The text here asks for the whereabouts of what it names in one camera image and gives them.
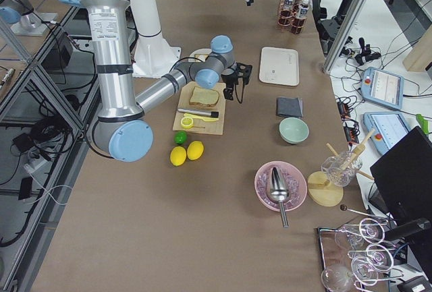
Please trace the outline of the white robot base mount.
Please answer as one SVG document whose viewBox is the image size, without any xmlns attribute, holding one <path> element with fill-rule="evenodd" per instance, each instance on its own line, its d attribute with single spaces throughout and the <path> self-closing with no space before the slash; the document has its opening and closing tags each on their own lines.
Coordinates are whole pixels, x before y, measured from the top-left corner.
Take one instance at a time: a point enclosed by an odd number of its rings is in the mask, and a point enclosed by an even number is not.
<svg viewBox="0 0 432 292">
<path fill-rule="evenodd" d="M 171 47 L 163 37 L 156 0 L 130 0 L 138 40 L 133 76 L 160 78 L 179 59 L 181 48 Z"/>
</svg>

